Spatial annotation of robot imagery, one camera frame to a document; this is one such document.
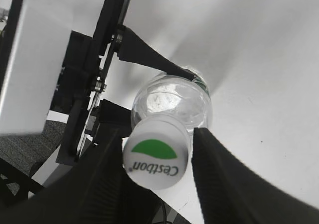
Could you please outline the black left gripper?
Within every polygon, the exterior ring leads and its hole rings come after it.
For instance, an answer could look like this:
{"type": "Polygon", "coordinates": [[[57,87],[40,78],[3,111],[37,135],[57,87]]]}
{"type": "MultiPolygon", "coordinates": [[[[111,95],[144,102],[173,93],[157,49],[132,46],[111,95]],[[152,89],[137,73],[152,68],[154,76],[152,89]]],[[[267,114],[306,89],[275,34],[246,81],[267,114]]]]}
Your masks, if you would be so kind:
{"type": "MultiPolygon", "coordinates": [[[[59,164],[75,164],[86,135],[85,126],[91,110],[105,88],[107,71],[100,69],[101,57],[111,43],[117,26],[126,16],[130,0],[104,0],[93,36],[72,31],[50,110],[68,115],[56,158],[59,164]]],[[[117,30],[119,60],[144,65],[167,73],[194,79],[194,73],[169,61],[147,45],[130,28],[120,25],[117,30]]],[[[93,142],[104,143],[113,133],[120,138],[132,133],[131,110],[103,99],[97,107],[93,126],[93,142]]]]}

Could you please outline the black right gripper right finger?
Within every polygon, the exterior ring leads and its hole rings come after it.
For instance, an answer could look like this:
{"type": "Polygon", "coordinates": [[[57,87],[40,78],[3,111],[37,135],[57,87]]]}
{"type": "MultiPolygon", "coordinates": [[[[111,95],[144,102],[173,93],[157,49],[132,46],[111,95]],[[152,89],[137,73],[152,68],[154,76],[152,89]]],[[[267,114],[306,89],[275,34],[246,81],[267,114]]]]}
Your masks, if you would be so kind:
{"type": "Polygon", "coordinates": [[[254,173],[207,128],[193,133],[192,170],[206,224],[317,224],[318,209],[254,173]]]}

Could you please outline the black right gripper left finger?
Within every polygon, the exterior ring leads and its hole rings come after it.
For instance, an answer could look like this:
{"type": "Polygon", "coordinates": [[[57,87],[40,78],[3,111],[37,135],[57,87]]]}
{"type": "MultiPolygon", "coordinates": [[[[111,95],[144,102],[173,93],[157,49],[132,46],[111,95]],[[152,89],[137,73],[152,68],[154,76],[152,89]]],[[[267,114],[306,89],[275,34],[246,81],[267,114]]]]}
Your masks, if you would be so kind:
{"type": "Polygon", "coordinates": [[[0,169],[3,224],[150,224],[161,206],[160,198],[126,174],[118,130],[90,146],[48,187],[5,161],[0,169]]]}

